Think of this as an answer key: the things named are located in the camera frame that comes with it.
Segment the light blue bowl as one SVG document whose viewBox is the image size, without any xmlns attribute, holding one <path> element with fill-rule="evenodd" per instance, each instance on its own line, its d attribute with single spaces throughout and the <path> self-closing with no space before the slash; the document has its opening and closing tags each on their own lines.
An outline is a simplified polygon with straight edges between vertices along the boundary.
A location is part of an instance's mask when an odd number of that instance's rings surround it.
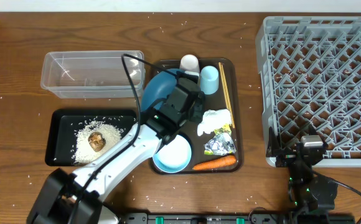
<svg viewBox="0 0 361 224">
<path fill-rule="evenodd" d="M 192 147 L 182 135 L 160 149 L 153 157 L 154 165 L 165 173 L 177 173 L 187 167 L 192 157 Z"/>
</svg>

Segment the brown food piece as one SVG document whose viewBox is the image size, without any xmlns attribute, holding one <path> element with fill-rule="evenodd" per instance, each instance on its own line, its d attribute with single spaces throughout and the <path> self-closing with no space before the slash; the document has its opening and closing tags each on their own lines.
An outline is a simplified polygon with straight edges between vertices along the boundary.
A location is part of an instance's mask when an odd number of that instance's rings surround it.
<svg viewBox="0 0 361 224">
<path fill-rule="evenodd" d="M 106 141 L 102 133 L 99 132 L 91 133 L 88 137 L 88 143 L 95 152 L 101 151 L 106 145 Z"/>
</svg>

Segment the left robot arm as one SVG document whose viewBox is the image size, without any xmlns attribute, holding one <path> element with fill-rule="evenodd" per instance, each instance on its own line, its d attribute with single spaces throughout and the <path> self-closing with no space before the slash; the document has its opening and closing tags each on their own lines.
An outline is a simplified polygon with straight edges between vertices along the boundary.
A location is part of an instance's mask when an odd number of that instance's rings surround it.
<svg viewBox="0 0 361 224">
<path fill-rule="evenodd" d="M 128 134 L 93 162 L 71 174 L 56 169 L 46 179 L 27 223 L 117 222 L 115 214 L 102 215 L 108 194 L 140 163 L 175 140 L 188 122 L 202 120 L 204 93 L 198 78 L 182 71 L 168 72 L 176 84 L 140 112 Z"/>
</svg>

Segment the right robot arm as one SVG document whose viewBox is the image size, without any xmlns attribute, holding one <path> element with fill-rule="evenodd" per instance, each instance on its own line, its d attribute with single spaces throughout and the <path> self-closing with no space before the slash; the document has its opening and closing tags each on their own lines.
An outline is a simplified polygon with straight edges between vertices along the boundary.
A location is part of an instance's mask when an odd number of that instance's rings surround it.
<svg viewBox="0 0 361 224">
<path fill-rule="evenodd" d="M 274 157 L 276 167 L 288 169 L 288 195 L 296 208 L 277 218 L 277 223 L 329 223 L 329 210 L 335 208 L 337 184 L 315 174 L 312 167 L 323 160 L 328 145 L 308 127 L 294 149 L 282 149 L 273 128 L 268 131 L 266 157 Z"/>
</svg>

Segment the orange carrot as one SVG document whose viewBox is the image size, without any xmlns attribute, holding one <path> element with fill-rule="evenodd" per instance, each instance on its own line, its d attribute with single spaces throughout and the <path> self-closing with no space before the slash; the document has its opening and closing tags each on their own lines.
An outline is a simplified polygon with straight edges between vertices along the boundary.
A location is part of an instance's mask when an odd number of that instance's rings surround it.
<svg viewBox="0 0 361 224">
<path fill-rule="evenodd" d="M 209 170 L 209 169 L 217 169 L 221 167 L 232 166 L 237 162 L 237 159 L 233 155 L 224 156 L 218 159 L 214 159 L 211 161 L 203 162 L 193 166 L 193 170 Z"/>
</svg>

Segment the dark blue plate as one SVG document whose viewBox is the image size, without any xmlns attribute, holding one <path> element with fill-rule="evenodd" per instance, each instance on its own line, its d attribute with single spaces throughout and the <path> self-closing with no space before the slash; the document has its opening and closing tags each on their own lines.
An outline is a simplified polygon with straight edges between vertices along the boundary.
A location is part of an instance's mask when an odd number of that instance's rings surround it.
<svg viewBox="0 0 361 224">
<path fill-rule="evenodd" d="M 172 93 L 177 80 L 167 72 L 159 72 L 146 85 L 141 101 L 141 111 L 146 111 L 157 99 L 166 99 Z"/>
</svg>

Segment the pile of rice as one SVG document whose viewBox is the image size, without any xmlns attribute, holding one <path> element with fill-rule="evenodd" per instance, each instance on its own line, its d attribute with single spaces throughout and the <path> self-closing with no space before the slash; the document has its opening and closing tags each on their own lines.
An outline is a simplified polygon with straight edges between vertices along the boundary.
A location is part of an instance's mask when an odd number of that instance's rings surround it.
<svg viewBox="0 0 361 224">
<path fill-rule="evenodd" d="M 93 133 L 100 133 L 105 141 L 101 149 L 94 150 L 91 146 L 89 138 Z M 76 132 L 77 140 L 73 156 L 75 164 L 88 164 L 99 158 L 121 140 L 122 133 L 123 129 L 106 124 L 104 121 L 90 121 L 84 128 Z"/>
</svg>

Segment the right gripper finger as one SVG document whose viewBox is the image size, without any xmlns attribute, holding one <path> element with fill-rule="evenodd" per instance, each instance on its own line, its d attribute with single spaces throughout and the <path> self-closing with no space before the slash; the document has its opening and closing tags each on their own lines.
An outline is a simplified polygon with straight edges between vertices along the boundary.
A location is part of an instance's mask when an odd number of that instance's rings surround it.
<svg viewBox="0 0 361 224">
<path fill-rule="evenodd" d="M 308 126 L 308 135 L 319 135 L 318 132 L 315 130 L 315 127 L 313 125 Z M 323 141 L 323 148 L 328 148 L 328 144 Z"/>
<path fill-rule="evenodd" d="M 279 139 L 277 135 L 274 133 L 274 129 L 269 127 L 268 131 L 268 145 L 266 149 L 266 158 L 275 158 L 274 165 L 276 167 L 286 167 L 287 166 L 287 158 L 288 154 L 286 149 L 283 149 L 279 145 Z"/>
</svg>

